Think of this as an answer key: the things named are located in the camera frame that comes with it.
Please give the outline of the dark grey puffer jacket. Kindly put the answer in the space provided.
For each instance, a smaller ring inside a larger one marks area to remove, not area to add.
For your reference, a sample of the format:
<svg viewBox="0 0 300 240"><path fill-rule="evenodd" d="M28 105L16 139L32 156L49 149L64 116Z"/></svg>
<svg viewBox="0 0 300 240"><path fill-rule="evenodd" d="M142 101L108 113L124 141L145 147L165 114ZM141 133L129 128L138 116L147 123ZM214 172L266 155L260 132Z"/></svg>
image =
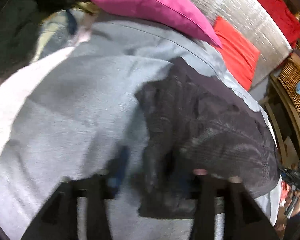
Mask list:
<svg viewBox="0 0 300 240"><path fill-rule="evenodd" d="M167 77L146 83L136 98L149 131L140 216L191 218L200 189L195 169L238 176L253 198L277 186L277 150L262 113L218 78L176 58Z"/></svg>

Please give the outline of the light blue bed sheet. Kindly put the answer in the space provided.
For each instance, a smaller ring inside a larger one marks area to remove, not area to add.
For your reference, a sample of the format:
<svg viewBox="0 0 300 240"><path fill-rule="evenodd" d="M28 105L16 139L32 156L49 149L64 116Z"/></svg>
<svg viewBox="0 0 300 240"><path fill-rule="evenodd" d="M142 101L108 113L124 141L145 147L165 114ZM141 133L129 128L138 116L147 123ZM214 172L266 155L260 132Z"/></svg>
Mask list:
<svg viewBox="0 0 300 240"><path fill-rule="evenodd" d="M113 237L186 239L189 219L137 213L148 132L136 91L165 78L172 60L182 57L200 74L217 76L270 128L268 117L208 43L106 13L90 22L77 47L19 70L0 86L0 226L10 239L21 239L62 178L92 175L126 144L128 180L109 207Z"/></svg>

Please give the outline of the wicker basket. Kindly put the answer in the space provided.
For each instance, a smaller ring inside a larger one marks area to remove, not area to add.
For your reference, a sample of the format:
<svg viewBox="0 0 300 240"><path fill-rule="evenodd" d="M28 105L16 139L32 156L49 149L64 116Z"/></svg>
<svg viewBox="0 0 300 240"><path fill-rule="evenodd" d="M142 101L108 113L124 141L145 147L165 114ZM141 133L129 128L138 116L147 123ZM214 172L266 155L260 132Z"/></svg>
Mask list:
<svg viewBox="0 0 300 240"><path fill-rule="evenodd" d="M297 84L300 82L299 65L293 59L288 59L277 79L283 85L300 116L300 94L296 92Z"/></svg>

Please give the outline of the orange-red pillow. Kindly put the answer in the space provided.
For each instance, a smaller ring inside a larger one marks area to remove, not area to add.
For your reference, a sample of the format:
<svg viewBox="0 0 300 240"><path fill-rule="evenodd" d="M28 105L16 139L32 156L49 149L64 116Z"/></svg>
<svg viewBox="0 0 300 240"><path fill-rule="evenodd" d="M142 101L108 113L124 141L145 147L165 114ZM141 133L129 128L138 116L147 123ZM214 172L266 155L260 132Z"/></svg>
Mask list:
<svg viewBox="0 0 300 240"><path fill-rule="evenodd" d="M217 50L227 70L248 91L253 83L260 51L221 16L217 16L213 29L222 43L223 48Z"/></svg>

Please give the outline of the dark red cloth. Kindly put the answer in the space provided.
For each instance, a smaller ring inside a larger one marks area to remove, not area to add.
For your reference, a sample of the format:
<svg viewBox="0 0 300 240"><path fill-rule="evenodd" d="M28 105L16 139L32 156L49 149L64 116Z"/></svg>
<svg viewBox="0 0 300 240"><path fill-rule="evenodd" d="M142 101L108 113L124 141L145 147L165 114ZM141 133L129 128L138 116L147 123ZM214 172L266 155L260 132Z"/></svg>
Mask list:
<svg viewBox="0 0 300 240"><path fill-rule="evenodd" d="M257 0L284 34L292 48L300 38L300 22L282 0Z"/></svg>

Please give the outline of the black jacket pile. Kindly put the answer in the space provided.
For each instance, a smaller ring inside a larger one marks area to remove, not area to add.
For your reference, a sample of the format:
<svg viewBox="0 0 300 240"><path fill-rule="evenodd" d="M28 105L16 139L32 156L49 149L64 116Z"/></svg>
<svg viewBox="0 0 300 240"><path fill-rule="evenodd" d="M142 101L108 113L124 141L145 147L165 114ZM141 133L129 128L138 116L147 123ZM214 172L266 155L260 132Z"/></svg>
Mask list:
<svg viewBox="0 0 300 240"><path fill-rule="evenodd" d="M40 24L74 0L0 0L0 79L27 66L34 57Z"/></svg>

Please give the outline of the silver quilted headboard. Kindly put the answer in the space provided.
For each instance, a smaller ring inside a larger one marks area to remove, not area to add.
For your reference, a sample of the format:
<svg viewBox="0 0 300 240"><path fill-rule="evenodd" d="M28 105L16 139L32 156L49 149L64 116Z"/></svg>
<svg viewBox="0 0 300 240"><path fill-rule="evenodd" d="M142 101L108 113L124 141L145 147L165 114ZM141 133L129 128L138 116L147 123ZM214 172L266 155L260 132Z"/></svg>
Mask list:
<svg viewBox="0 0 300 240"><path fill-rule="evenodd" d="M231 23L261 53L252 86L262 82L292 51L282 31L257 0L190 0L214 24Z"/></svg>

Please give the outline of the magenta pillow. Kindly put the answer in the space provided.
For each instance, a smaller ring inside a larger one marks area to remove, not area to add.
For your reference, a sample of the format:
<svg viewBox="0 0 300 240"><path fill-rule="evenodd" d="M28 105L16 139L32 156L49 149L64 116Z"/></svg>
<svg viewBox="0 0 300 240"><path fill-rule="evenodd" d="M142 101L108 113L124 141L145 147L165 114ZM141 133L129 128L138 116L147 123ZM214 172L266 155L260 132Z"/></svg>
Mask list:
<svg viewBox="0 0 300 240"><path fill-rule="evenodd" d="M210 22L190 0L90 0L115 15L159 22L192 38L222 47Z"/></svg>

